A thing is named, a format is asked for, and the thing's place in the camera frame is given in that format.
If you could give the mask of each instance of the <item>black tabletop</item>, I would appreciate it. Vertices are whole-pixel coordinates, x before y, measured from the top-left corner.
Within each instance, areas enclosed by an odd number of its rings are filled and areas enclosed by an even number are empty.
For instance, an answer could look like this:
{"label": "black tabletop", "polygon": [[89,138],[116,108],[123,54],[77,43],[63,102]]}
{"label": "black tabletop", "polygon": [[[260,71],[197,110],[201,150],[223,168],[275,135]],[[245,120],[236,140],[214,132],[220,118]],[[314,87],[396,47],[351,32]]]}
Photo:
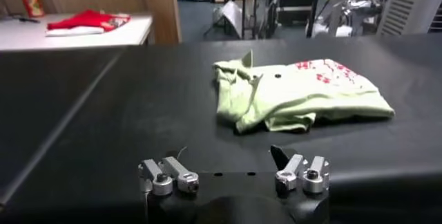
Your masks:
{"label": "black tabletop", "polygon": [[[128,48],[7,208],[139,209],[140,160],[158,160],[186,147],[180,160],[193,171],[275,171],[271,144],[308,158],[326,157],[336,206],[442,205],[437,189],[442,181],[441,39],[412,35]],[[377,85],[396,117],[323,125],[306,134],[236,135],[216,118],[211,65],[250,49],[256,66],[334,59]]]}
{"label": "black tabletop", "polygon": [[123,48],[0,54],[0,198],[59,121]]}

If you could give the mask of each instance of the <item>white radiator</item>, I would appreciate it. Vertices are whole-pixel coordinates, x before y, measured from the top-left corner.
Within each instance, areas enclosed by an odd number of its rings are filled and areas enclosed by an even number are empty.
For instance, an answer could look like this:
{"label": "white radiator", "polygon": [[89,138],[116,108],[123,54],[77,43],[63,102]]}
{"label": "white radiator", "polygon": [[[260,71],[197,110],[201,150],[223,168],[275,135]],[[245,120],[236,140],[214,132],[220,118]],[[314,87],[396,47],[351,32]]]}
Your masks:
{"label": "white radiator", "polygon": [[378,35],[442,32],[442,0],[388,0]]}

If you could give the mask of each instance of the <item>red cloth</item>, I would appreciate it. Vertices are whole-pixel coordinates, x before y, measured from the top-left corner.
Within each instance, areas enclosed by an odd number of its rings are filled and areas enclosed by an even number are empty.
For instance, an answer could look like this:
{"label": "red cloth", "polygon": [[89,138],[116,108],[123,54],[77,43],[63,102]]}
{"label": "red cloth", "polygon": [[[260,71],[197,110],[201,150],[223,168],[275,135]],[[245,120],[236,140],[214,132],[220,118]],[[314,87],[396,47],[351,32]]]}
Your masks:
{"label": "red cloth", "polygon": [[127,23],[131,18],[129,16],[109,15],[86,10],[74,17],[59,21],[57,23],[48,24],[48,30],[54,29],[71,29],[77,26],[100,27],[104,31],[114,30]]}

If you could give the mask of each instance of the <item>metal bracket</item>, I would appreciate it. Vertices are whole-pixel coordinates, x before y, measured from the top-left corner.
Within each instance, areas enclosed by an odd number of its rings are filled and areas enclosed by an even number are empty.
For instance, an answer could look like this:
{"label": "metal bracket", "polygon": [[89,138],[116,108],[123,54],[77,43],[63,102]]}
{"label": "metal bracket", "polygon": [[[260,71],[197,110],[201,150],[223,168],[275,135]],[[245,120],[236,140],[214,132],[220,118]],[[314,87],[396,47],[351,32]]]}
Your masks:
{"label": "metal bracket", "polygon": [[172,178],[163,173],[153,160],[143,160],[138,165],[140,186],[144,193],[152,192],[156,196],[169,195],[173,191]]}
{"label": "metal bracket", "polygon": [[296,188],[297,177],[304,172],[307,161],[300,154],[291,157],[283,170],[276,172],[276,189],[290,192]]}
{"label": "metal bracket", "polygon": [[174,157],[163,158],[162,164],[163,170],[176,179],[181,192],[195,194],[198,191],[200,182],[197,173],[187,170]]}
{"label": "metal bracket", "polygon": [[329,163],[324,157],[316,156],[302,178],[302,188],[305,192],[322,193],[324,189],[329,188]]}

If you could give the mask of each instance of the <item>light green t-shirt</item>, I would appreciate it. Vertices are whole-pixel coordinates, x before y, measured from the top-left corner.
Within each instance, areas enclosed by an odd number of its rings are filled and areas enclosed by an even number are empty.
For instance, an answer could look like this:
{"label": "light green t-shirt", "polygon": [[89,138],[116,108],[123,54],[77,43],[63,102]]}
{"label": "light green t-shirt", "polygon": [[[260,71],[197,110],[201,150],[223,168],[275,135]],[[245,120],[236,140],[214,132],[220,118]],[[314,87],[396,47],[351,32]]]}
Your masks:
{"label": "light green t-shirt", "polygon": [[265,121],[270,131],[307,130],[317,118],[390,118],[394,110],[365,77],[330,59],[253,67],[253,54],[213,65],[218,114],[239,132]]}

